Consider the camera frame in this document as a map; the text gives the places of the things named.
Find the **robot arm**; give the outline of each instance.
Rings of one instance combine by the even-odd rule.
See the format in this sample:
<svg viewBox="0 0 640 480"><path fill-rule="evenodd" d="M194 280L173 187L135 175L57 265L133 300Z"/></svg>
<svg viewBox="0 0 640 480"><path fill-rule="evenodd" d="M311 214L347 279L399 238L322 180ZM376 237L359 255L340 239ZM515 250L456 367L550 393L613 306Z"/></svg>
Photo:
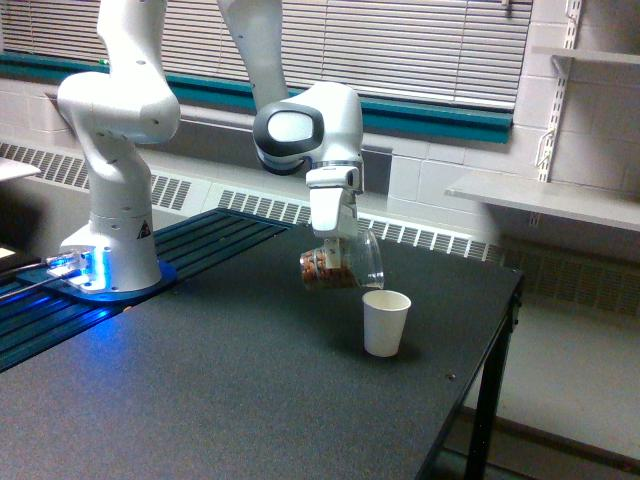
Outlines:
<svg viewBox="0 0 640 480"><path fill-rule="evenodd" d="M135 143L169 140L180 121L160 58L166 3L103 0L98 34L111 72L72 75L58 90L60 111L82 146L89 174L89 223L62 243L63 251L93 252L91 267L71 281L85 293L141 290L161 278L151 174Z"/></svg>
<svg viewBox="0 0 640 480"><path fill-rule="evenodd" d="M249 73L258 109L253 136L262 165L290 175L309 160L306 180L316 236L355 237L355 196L364 190L357 93L339 83L318 82L288 98L281 0L218 0L218 5Z"/></svg>

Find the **window sill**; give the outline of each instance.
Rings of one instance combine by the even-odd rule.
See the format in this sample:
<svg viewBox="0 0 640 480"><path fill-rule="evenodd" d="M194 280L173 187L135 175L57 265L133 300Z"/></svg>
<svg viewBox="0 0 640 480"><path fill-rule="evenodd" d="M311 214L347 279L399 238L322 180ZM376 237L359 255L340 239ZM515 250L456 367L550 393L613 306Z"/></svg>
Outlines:
<svg viewBox="0 0 640 480"><path fill-rule="evenodd" d="M0 75L61 81L83 71L107 73L108 66L39 55L0 54ZM181 101L255 111L248 83L190 75L167 74ZM292 89L291 93L300 90ZM487 112L412 102L362 97L364 126L387 134L430 135L507 143L513 122L510 113Z"/></svg>

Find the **window blinds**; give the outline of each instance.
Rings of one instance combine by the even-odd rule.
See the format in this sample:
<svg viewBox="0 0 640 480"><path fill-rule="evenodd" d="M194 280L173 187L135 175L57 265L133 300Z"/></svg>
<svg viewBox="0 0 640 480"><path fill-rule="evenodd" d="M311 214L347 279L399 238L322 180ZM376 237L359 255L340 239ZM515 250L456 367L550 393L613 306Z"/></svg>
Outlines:
<svg viewBox="0 0 640 480"><path fill-rule="evenodd" d="M290 86L513 109L533 0L283 0ZM97 61L99 0L0 0L9 51ZM169 0L168 72L247 80L214 0Z"/></svg>

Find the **wall shelf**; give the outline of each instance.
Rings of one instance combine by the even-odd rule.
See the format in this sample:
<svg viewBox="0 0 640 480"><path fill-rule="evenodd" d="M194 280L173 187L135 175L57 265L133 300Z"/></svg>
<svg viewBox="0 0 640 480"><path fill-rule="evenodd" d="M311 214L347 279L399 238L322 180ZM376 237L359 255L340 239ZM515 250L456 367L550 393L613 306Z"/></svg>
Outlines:
<svg viewBox="0 0 640 480"><path fill-rule="evenodd" d="M460 178L445 193L491 205L640 232L640 198L595 188L478 171Z"/></svg>
<svg viewBox="0 0 640 480"><path fill-rule="evenodd" d="M532 52L552 55L559 58L573 58L584 62L640 65L640 55L630 55L627 53L551 47L533 47Z"/></svg>
<svg viewBox="0 0 640 480"><path fill-rule="evenodd" d="M0 182L37 175L40 169L26 163L0 158Z"/></svg>

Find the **cable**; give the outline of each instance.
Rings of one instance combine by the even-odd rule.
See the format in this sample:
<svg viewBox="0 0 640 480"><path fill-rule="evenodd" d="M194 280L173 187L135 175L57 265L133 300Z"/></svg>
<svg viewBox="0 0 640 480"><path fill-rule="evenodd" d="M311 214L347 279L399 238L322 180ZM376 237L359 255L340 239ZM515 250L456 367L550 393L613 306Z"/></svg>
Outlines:
<svg viewBox="0 0 640 480"><path fill-rule="evenodd" d="M24 288L21 288L19 290L13 290L13 291L11 291L9 293L5 293L4 295L0 296L0 302L4 302L5 300L13 298L16 295L20 295L22 293L34 290L34 289L36 289L38 287L42 287L43 285L47 285L49 283L53 283L56 280L63 280L65 278L75 277L76 275L78 275L80 273L81 273L80 270L72 270L69 273L66 273L64 275L60 275L59 277L47 278L46 280L42 280L41 282L34 283L33 285L29 285L28 287L24 287Z"/></svg>
<svg viewBox="0 0 640 480"><path fill-rule="evenodd" d="M13 277L17 275L18 273L28 272L29 270L34 270L36 268L44 268L46 266L47 266L46 262L39 262L39 263L32 263L30 265L24 265L22 267L16 267L10 270L6 270L0 273L0 282L2 282L3 280L6 280L9 277Z"/></svg>

